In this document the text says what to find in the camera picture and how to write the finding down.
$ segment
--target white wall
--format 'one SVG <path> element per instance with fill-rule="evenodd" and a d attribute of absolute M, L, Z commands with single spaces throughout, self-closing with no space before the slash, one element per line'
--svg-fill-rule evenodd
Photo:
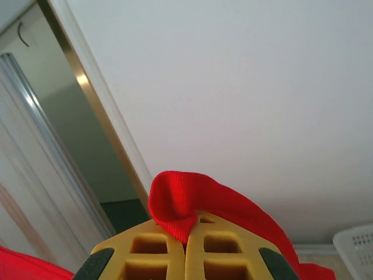
<path fill-rule="evenodd" d="M 40 8 L 34 5 L 23 17 L 20 34 L 13 25 L 0 37 L 0 53 L 14 54 L 38 98 L 43 99 L 76 83 L 64 53 Z"/>
<path fill-rule="evenodd" d="M 296 242 L 373 221 L 373 1 L 66 2 L 152 176 L 206 173 Z"/>
<path fill-rule="evenodd" d="M 32 3 L 33 0 L 0 0 L 0 33 Z"/>

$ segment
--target laundry basket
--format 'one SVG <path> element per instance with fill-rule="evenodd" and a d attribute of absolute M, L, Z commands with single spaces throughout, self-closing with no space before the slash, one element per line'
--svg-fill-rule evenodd
<path fill-rule="evenodd" d="M 373 224 L 339 232 L 333 243 L 355 280 L 373 280 Z"/>

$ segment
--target dark green wall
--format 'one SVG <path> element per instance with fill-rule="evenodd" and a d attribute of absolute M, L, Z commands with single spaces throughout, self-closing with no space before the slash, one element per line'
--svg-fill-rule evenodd
<path fill-rule="evenodd" d="M 100 202 L 137 198 L 78 83 L 39 101 Z"/>

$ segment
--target red cloth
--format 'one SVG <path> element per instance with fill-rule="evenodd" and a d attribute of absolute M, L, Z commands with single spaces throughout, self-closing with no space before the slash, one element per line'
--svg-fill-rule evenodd
<path fill-rule="evenodd" d="M 0 246 L 0 280 L 71 280 L 73 273 Z"/>
<path fill-rule="evenodd" d="M 152 183 L 149 209 L 153 219 L 186 245 L 204 210 L 249 230 L 279 248 L 302 280 L 334 280 L 334 272 L 315 264 L 300 264 L 291 241 L 276 222 L 252 201 L 212 178 L 179 171 L 160 173 Z"/>

